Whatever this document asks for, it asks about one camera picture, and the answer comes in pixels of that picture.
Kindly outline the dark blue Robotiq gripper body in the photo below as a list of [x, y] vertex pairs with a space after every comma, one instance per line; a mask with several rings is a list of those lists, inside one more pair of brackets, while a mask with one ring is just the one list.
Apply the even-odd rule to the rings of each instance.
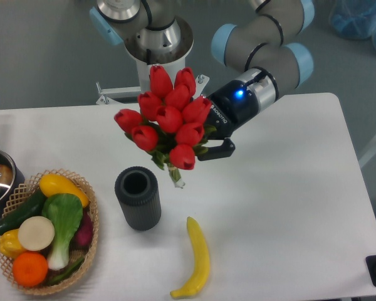
[[259, 100], [244, 82], [233, 80], [207, 99], [212, 103], [206, 124], [216, 128], [211, 140], [230, 137], [232, 133], [259, 113]]

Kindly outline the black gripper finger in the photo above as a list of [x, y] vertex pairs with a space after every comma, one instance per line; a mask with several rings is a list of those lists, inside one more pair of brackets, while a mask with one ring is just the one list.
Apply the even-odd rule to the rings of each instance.
[[225, 138], [221, 145], [208, 147], [207, 152], [198, 155], [197, 158], [200, 161], [209, 161], [215, 159], [222, 159], [231, 157], [236, 150], [236, 146], [230, 138]]

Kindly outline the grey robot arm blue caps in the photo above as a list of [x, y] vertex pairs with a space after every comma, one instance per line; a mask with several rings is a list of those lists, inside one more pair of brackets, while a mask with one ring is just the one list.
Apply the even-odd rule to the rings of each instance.
[[[313, 72], [313, 58], [292, 39], [313, 20], [311, 1], [252, 1], [254, 21], [225, 24], [211, 41], [213, 57], [239, 76], [209, 96], [207, 123], [212, 140], [222, 144], [201, 154], [202, 161], [230, 156], [232, 133], [291, 92]], [[173, 1], [97, 1], [90, 19], [111, 45], [123, 44], [135, 60], [139, 85], [99, 90], [99, 103], [126, 100], [150, 86], [150, 68], [160, 65], [171, 78], [185, 67], [194, 38], [189, 24], [175, 14]]]

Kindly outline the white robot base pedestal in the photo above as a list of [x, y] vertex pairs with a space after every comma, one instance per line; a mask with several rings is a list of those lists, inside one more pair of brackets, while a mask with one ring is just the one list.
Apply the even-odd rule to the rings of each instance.
[[150, 68], [161, 65], [174, 82], [177, 72], [185, 68], [185, 59], [194, 45], [194, 37], [189, 24], [180, 17], [166, 29], [154, 31], [140, 30], [124, 42], [127, 53], [135, 60], [139, 86], [105, 88], [97, 85], [98, 105], [135, 103], [136, 97], [150, 89]]

